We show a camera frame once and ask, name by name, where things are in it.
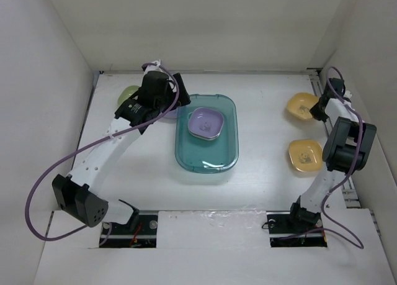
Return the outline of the green square plate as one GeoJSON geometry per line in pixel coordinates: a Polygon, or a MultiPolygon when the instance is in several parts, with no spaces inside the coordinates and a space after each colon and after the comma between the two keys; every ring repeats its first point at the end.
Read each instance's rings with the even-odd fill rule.
{"type": "Polygon", "coordinates": [[[131,97],[134,93],[136,93],[139,88],[140,87],[137,85],[131,85],[126,87],[117,99],[117,107],[120,107],[122,103],[126,101],[129,97],[131,97]]]}

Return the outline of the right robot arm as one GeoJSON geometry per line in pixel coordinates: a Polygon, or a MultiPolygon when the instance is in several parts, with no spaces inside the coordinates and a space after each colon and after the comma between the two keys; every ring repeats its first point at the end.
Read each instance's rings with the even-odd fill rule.
{"type": "Polygon", "coordinates": [[[287,224],[292,233],[313,230],[325,201],[334,191],[334,173],[340,172],[349,179],[355,171],[367,164],[377,127],[363,121],[346,97],[347,90],[342,78],[329,78],[324,92],[311,107],[312,118],[332,124],[332,130],[324,145],[322,160],[325,166],[315,177],[311,186],[299,196],[287,215],[287,224]]]}

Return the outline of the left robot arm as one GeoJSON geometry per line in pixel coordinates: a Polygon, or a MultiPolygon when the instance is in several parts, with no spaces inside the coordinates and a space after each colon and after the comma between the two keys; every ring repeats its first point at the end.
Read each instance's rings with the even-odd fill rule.
{"type": "Polygon", "coordinates": [[[125,150],[153,123],[159,115],[190,104],[182,76],[151,70],[144,74],[136,92],[115,111],[105,135],[107,140],[95,145],[66,176],[52,181],[56,201],[61,210],[87,227],[101,222],[116,223],[125,233],[132,233],[139,224],[139,210],[119,199],[109,202],[100,196],[107,175],[125,150]]]}

